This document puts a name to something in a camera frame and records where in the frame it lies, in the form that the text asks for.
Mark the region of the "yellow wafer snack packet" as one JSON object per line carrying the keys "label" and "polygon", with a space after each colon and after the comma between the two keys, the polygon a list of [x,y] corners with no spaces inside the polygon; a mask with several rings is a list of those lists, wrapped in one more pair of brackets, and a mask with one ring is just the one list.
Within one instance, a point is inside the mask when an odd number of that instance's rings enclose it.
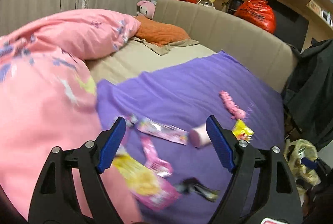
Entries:
{"label": "yellow wafer snack packet", "polygon": [[250,129],[242,120],[237,120],[231,131],[237,140],[245,140],[247,142],[250,142],[252,140],[252,136],[254,135],[254,131]]}

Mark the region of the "pink unicorn candy wrapper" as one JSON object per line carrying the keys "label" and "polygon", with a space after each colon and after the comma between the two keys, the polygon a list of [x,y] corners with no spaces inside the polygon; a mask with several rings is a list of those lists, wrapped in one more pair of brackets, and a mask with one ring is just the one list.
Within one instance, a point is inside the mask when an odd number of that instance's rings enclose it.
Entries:
{"label": "pink unicorn candy wrapper", "polygon": [[172,125],[157,123],[149,118],[137,118],[134,114],[126,118],[127,122],[135,126],[138,131],[173,142],[187,145],[188,132]]}

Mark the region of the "dark foil wrapper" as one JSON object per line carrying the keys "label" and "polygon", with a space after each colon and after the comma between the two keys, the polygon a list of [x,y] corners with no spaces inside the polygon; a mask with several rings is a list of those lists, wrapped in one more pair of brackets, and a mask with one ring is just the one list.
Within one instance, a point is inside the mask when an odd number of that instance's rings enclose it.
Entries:
{"label": "dark foil wrapper", "polygon": [[179,193],[186,195],[195,193],[209,202],[214,203],[219,198],[219,190],[206,187],[195,177],[184,179],[174,186]]}

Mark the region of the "pink bone-shaped packet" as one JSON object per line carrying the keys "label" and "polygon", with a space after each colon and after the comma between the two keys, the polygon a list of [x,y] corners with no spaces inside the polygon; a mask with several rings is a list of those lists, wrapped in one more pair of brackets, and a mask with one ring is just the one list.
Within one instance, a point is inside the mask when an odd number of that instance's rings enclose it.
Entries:
{"label": "pink bone-shaped packet", "polygon": [[159,158],[152,140],[148,136],[140,136],[143,152],[146,156],[145,167],[154,171],[162,178],[170,177],[173,174],[171,164]]}

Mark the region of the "yellow pink snack bag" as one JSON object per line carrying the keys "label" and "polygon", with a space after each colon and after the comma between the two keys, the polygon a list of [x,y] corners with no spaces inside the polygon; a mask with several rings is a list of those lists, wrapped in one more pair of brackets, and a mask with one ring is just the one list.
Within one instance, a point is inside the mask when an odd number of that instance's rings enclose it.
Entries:
{"label": "yellow pink snack bag", "polygon": [[123,146],[117,150],[112,165],[123,176],[135,198],[151,210],[162,210],[181,196],[166,179],[132,158]]}

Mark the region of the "yellowish trash bag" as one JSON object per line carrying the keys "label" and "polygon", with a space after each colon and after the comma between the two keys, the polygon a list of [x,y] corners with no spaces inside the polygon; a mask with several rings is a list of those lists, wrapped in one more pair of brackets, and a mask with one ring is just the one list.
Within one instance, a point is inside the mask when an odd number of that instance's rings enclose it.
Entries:
{"label": "yellowish trash bag", "polygon": [[320,182],[319,175],[315,171],[318,153],[316,147],[308,140],[299,139],[293,142],[286,140],[284,157],[297,184],[315,186]]}

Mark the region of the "pink cylindrical jar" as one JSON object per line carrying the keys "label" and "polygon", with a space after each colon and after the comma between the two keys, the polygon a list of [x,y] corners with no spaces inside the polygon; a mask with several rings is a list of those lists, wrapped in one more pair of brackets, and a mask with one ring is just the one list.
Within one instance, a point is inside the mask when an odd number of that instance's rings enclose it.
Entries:
{"label": "pink cylindrical jar", "polygon": [[210,145],[211,140],[207,133],[206,125],[203,124],[191,129],[189,131],[189,140],[191,144],[197,149]]}

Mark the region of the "purple blanket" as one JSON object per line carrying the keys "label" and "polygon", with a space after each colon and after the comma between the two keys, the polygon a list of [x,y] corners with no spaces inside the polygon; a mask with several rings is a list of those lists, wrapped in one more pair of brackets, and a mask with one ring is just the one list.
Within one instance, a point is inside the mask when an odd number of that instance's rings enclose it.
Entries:
{"label": "purple blanket", "polygon": [[[118,116],[131,114],[187,132],[214,115],[222,128],[232,129],[235,120],[219,97],[222,90],[248,113],[246,125],[254,131],[253,147],[265,150],[274,145],[283,147],[280,94],[225,52],[143,72],[117,85],[102,80],[97,84],[97,112],[103,129],[110,128]],[[231,179],[213,146],[196,149],[190,143],[183,146],[156,137],[151,139],[159,157],[173,167],[173,175],[168,178],[171,184],[195,177],[208,188],[220,190],[220,197],[212,203],[198,194],[182,195],[159,211],[139,203],[144,220],[148,223],[208,223]]]}

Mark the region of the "pink patterned duvet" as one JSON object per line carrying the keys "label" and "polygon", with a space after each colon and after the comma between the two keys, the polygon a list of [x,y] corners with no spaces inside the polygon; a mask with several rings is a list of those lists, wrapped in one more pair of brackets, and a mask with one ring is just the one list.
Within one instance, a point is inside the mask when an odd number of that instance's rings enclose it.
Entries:
{"label": "pink patterned duvet", "polygon": [[118,51],[139,27],[127,14],[79,9],[1,37],[1,187],[23,217],[51,149],[77,148],[102,130],[85,61]]}

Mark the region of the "beige bed sheet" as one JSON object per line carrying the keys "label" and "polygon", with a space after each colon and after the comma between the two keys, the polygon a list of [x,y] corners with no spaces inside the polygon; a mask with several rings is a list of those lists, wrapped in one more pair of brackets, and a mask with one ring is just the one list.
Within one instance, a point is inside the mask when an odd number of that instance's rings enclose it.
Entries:
{"label": "beige bed sheet", "polygon": [[209,48],[196,44],[173,47],[167,54],[159,55],[143,43],[130,40],[118,52],[97,60],[86,61],[86,65],[95,82],[106,79],[117,84],[135,78],[141,72],[153,72],[214,53]]}

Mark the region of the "black jacket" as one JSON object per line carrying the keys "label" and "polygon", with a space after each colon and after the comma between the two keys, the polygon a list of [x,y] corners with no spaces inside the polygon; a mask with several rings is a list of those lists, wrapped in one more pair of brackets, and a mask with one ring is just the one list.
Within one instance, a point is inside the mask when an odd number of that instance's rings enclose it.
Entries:
{"label": "black jacket", "polygon": [[303,52],[291,49],[297,65],[282,92],[283,105],[301,138],[320,151],[332,141],[332,40]]}

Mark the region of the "beige bed headboard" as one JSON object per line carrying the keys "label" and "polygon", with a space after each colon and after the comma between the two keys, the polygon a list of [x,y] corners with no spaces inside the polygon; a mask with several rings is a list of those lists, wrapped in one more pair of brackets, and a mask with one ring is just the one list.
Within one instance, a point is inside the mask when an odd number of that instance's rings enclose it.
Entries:
{"label": "beige bed headboard", "polygon": [[279,93],[297,65],[285,42],[222,11],[184,1],[158,0],[154,21],[181,27],[201,45],[233,56]]}

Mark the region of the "orange pillow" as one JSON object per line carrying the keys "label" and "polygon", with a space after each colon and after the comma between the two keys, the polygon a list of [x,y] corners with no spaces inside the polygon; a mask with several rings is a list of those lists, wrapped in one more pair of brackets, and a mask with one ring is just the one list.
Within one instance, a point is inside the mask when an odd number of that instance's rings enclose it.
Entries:
{"label": "orange pillow", "polygon": [[135,36],[148,43],[162,47],[169,43],[190,39],[187,32],[178,26],[156,22],[144,16],[137,16],[135,19],[140,22]]}

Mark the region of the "large red plastic bag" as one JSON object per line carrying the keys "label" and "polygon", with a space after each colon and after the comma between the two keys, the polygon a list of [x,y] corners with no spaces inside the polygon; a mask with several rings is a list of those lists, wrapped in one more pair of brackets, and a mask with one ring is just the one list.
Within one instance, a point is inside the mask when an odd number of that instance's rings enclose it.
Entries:
{"label": "large red plastic bag", "polygon": [[274,34],[276,18],[273,9],[266,0],[246,0],[236,10],[234,16]]}

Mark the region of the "pink plush toy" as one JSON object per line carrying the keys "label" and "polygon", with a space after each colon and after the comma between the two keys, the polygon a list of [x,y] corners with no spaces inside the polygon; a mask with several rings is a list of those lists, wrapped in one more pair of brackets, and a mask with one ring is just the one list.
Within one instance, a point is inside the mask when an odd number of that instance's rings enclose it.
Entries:
{"label": "pink plush toy", "polygon": [[137,3],[138,11],[137,16],[145,16],[146,18],[152,20],[156,5],[147,0],[141,0]]}

